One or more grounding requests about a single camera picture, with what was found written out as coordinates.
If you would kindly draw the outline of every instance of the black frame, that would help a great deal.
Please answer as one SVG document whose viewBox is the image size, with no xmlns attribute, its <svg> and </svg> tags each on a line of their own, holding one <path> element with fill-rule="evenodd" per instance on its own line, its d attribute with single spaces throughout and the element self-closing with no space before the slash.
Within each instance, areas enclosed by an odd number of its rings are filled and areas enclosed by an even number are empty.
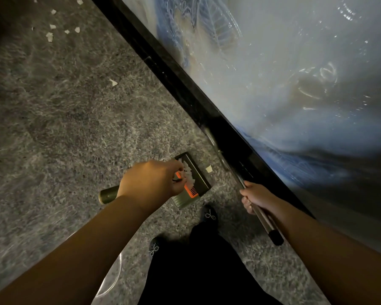
<svg viewBox="0 0 381 305">
<path fill-rule="evenodd" d="M 210 129 L 224 158 L 243 179 L 263 184 L 313 217 L 122 0 L 92 1 L 193 121 L 200 128 Z"/>
</svg>

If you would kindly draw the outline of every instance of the black shoe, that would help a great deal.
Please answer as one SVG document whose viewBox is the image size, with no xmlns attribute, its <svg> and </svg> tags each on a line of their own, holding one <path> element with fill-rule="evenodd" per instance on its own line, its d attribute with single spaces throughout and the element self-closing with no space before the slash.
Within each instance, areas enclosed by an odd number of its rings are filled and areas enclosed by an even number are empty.
<svg viewBox="0 0 381 305">
<path fill-rule="evenodd" d="M 162 236 L 157 236 L 151 240 L 149 243 L 148 253 L 152 257 L 161 249 L 164 244 L 166 244 L 166 240 Z"/>
<path fill-rule="evenodd" d="M 209 225 L 212 225 L 215 229 L 218 226 L 218 216 L 213 206 L 203 205 L 200 210 L 200 222 L 206 222 Z"/>
</svg>

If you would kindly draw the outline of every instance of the hand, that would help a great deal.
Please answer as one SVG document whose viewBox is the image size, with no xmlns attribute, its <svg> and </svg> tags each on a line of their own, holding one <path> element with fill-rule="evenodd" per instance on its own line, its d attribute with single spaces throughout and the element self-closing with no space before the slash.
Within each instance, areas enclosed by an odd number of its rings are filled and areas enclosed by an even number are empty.
<svg viewBox="0 0 381 305">
<path fill-rule="evenodd" d="M 175 172 L 183 168 L 183 164 L 175 159 L 135 164 L 121 179 L 117 197 L 132 199 L 147 216 L 151 215 L 169 198 L 183 191 L 185 178 L 176 183 L 172 181 Z"/>
<path fill-rule="evenodd" d="M 244 184 L 247 186 L 247 188 L 240 189 L 240 194 L 244 196 L 241 199 L 241 202 L 243 203 L 244 208 L 250 214 L 255 214 L 253 207 L 251 206 L 252 203 L 268 210 L 270 205 L 280 200 L 263 185 L 255 184 L 249 181 L 244 181 Z"/>
</svg>

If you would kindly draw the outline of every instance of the gray stone floor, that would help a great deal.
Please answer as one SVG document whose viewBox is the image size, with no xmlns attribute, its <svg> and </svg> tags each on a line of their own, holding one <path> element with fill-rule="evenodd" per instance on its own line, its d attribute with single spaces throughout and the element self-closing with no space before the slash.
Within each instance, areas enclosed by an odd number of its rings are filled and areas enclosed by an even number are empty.
<svg viewBox="0 0 381 305">
<path fill-rule="evenodd" d="M 291 247 L 274 247 L 244 212 L 192 119 L 83 1 L 0 0 L 0 289 L 96 215 L 98 191 L 118 184 L 127 167 L 189 151 L 202 170 L 212 164 L 213 188 L 196 205 L 179 211 L 168 202 L 152 215 L 124 249 L 116 286 L 95 302 L 135 304 L 149 240 L 186 235 L 210 201 L 222 235 L 267 292 L 284 304 L 327 304 Z"/>
</svg>

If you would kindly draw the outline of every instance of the forearm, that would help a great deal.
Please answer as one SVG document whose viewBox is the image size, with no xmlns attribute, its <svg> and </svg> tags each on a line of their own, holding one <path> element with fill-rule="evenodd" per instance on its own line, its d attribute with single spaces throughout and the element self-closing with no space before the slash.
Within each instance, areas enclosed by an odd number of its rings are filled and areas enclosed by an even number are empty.
<svg viewBox="0 0 381 305">
<path fill-rule="evenodd" d="M 283 200 L 268 208 L 332 304 L 381 304 L 381 254 Z"/>
<path fill-rule="evenodd" d="M 110 267 L 147 218 L 119 197 L 0 292 L 0 304 L 90 304 Z"/>
</svg>

